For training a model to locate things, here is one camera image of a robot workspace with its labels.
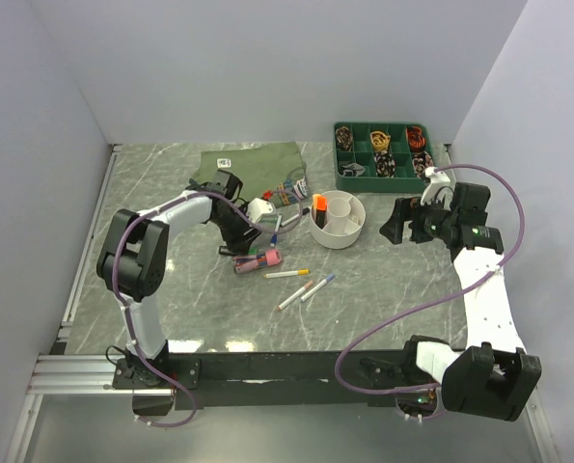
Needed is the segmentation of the white pen yellow cap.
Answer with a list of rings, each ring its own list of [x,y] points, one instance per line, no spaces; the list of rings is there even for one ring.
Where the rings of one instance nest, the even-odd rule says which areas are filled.
[[[295,276],[306,276],[309,274],[310,274],[310,269],[298,269],[298,270],[288,270],[288,271],[266,273],[263,275],[263,278],[265,278],[265,279],[278,279],[278,278],[287,278],[287,277],[295,277]]]

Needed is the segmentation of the white round pen holder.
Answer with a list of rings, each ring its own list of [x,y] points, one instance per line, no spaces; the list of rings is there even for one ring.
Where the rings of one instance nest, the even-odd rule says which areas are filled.
[[[366,210],[354,195],[341,190],[322,193],[327,200],[325,225],[320,228],[314,217],[310,220],[310,232],[316,243],[341,250],[353,245],[359,238],[366,221]]]

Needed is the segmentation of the black orange highlighter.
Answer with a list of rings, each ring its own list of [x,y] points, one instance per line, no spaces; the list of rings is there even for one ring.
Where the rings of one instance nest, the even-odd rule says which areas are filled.
[[[313,195],[314,223],[322,230],[326,224],[327,198],[324,195]]]

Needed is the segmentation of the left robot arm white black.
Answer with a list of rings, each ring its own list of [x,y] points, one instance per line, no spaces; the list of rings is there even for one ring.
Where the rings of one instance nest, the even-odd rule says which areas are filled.
[[[118,210],[103,242],[96,273],[116,299],[127,334],[126,351],[142,358],[136,375],[148,387],[164,385],[171,365],[162,358],[167,351],[155,293],[166,272],[171,241],[185,230],[207,223],[215,225],[223,244],[221,256],[247,255],[261,235],[261,218],[276,208],[263,197],[239,197],[243,182],[226,170],[213,179],[194,180],[179,196],[143,210]]]

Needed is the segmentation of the black green highlighter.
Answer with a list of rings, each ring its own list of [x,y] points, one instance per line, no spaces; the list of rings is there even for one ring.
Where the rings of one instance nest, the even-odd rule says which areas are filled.
[[[239,257],[239,258],[246,258],[246,257],[249,257],[249,256],[256,256],[256,255],[258,255],[259,253],[261,253],[261,250],[260,250],[260,249],[258,249],[258,248],[253,248],[253,249],[249,250],[248,252],[239,255],[238,257]]]

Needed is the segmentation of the white pen pink cap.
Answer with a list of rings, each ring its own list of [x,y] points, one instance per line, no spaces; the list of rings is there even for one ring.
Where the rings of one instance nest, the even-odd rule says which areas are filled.
[[[283,309],[285,309],[288,305],[290,305],[292,302],[294,302],[297,298],[299,298],[301,295],[303,295],[308,289],[310,289],[313,286],[314,282],[313,281],[308,281],[307,283],[305,283],[303,286],[299,287],[294,293],[292,293],[286,300],[284,300],[283,302],[281,302],[278,306],[277,306],[277,311],[281,312]]]

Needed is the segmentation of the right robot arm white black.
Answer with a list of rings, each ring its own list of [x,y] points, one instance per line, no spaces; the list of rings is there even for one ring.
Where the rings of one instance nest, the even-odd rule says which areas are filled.
[[[463,182],[455,185],[449,205],[399,198],[380,233],[394,244],[401,243],[405,228],[415,243],[443,241],[465,292],[465,349],[457,352],[445,341],[413,336],[400,361],[403,378],[412,384],[433,378],[452,412],[514,422],[542,367],[538,357],[527,353],[513,323],[500,265],[503,240],[486,224],[489,199],[488,187]]]

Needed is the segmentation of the white pen blue cap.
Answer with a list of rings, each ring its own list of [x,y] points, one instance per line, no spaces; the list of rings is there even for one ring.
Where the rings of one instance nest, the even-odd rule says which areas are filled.
[[[327,286],[330,282],[335,279],[336,275],[334,273],[329,274],[323,280],[319,281],[316,285],[314,285],[311,289],[309,289],[306,293],[304,293],[300,298],[299,301],[301,303],[306,302],[309,300],[313,295],[319,292],[322,288]]]

